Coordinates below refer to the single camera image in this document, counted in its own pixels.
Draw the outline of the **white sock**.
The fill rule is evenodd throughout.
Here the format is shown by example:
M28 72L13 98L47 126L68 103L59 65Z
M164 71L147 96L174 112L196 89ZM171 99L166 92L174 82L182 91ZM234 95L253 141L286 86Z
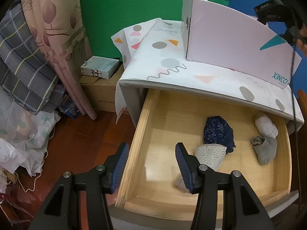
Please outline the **white sock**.
M255 125L259 134L266 138L276 138L278 136L278 129L271 119L264 113L257 115Z

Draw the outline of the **pink leaf curtain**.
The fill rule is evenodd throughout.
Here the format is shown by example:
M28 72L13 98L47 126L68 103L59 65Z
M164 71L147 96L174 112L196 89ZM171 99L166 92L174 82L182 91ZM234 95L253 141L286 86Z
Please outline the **pink leaf curtain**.
M80 0L21 0L33 39L78 110L96 119L80 85L81 65L92 56Z

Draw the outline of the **navy lace underwear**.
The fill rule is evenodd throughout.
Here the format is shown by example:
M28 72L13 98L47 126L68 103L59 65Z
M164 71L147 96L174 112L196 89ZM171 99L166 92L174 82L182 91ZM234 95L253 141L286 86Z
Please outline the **navy lace underwear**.
M220 116L208 117L203 130L203 144L219 144L226 147L226 154L234 151L233 129Z

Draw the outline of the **white patterned nightstand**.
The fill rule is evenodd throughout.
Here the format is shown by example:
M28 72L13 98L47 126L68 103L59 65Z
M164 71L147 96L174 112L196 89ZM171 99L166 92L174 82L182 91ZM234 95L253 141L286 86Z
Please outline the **white patterned nightstand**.
M257 108L286 120L289 132L306 124L289 87L285 89L242 72L187 61L181 23L160 18L123 28L112 36L124 72L116 85L115 107L137 123L143 89L184 91Z

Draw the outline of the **brown cardboard box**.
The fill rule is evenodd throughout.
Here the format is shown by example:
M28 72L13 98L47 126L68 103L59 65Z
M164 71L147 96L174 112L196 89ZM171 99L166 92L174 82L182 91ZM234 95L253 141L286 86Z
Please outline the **brown cardboard box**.
M116 84L122 76L123 71L124 68L121 65L109 80L86 75L81 77L81 87L94 110L116 112Z

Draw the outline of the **small teal white box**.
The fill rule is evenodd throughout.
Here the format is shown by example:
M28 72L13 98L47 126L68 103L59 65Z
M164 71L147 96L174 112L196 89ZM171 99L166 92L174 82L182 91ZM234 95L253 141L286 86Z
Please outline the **small teal white box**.
M81 66L81 74L108 80L119 67L119 63L118 59L92 56Z

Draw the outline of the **white hexagon patterned underwear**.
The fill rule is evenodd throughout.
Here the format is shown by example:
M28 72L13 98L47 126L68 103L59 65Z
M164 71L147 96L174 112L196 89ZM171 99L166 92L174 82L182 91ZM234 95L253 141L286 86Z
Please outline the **white hexagon patterned underwear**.
M194 150L194 155L201 165L217 171L226 155L226 147L220 144L203 144Z

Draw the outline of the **grey sock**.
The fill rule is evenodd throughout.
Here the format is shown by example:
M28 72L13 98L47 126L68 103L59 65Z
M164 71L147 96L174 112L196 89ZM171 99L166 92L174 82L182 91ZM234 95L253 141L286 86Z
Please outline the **grey sock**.
M251 143L261 166L274 160L277 152L277 140L275 138L257 136L251 140Z

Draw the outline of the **grey plaid cloth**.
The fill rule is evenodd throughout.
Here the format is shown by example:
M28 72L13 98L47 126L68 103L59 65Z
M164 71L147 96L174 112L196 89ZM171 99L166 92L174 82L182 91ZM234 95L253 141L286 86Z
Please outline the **grey plaid cloth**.
M65 92L35 43L19 2L1 20L1 87L33 114L54 111Z

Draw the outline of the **wooden drawer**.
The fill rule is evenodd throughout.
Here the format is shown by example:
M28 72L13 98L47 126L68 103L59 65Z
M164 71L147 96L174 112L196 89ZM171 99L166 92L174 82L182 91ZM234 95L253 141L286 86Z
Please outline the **wooden drawer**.
M258 110L172 91L147 94L116 199L116 207L168 220L190 221L197 196L173 186L180 170L175 145L182 142L192 154L202 143L207 117L219 115L234 131L235 150L222 162L220 172L240 171L270 217L295 200L291 188L291 150L284 119L270 114L278 129L277 154L261 166L251 145L259 133Z

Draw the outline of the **pink XINCCI shoe box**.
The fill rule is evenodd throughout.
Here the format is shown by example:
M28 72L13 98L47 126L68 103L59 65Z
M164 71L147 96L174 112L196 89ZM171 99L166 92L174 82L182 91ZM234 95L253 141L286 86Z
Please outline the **pink XINCCI shoe box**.
M270 28L208 0L183 0L181 31L186 60L239 71L282 89L301 62Z

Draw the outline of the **white floral bedsheet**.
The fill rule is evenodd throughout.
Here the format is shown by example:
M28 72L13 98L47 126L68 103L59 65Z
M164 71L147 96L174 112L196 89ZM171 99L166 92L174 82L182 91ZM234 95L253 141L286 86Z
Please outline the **white floral bedsheet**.
M52 129L60 120L57 111L34 115L1 89L1 192L8 185L4 172L23 167L31 177L43 170Z

